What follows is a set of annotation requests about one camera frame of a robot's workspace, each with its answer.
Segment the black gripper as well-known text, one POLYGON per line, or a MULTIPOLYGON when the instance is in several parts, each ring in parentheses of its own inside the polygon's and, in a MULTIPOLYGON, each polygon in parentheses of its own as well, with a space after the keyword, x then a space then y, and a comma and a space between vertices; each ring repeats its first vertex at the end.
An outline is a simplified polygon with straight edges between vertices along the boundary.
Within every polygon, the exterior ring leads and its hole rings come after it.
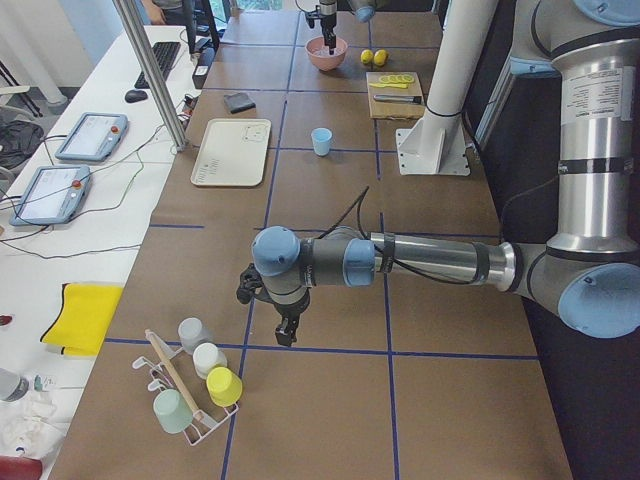
POLYGON ((275 329, 277 343, 281 346, 290 347, 297 342, 296 334, 300 315, 305 312, 310 304, 309 288, 300 286, 287 293, 277 293, 267 289, 267 294, 276 311, 282 316, 282 321, 275 329))
POLYGON ((334 34, 334 28, 337 24, 337 15, 322 15, 320 18, 320 25, 323 31, 324 45, 329 48, 329 54, 334 55, 336 48, 336 36, 334 34))

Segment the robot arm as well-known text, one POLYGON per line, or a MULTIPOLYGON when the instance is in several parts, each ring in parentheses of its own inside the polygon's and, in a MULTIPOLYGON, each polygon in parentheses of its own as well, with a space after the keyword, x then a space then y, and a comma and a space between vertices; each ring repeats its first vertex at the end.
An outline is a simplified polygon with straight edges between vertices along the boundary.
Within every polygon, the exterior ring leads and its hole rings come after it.
POLYGON ((349 11, 360 23, 369 22, 379 11, 422 12, 432 9, 434 1, 382 1, 382 0, 320 0, 312 10, 304 13, 308 26, 313 29, 320 25, 324 45, 333 55, 337 47, 334 29, 337 25, 337 12, 349 11))
POLYGON ((296 339, 316 285, 369 285, 408 271, 440 283, 492 284, 531 299, 567 326, 614 338, 639 326, 639 246, 627 233, 639 5, 520 1, 511 70, 562 78, 558 229, 543 244, 497 246, 334 226, 299 238, 273 226, 253 241, 238 300, 272 304, 277 341, 296 339))

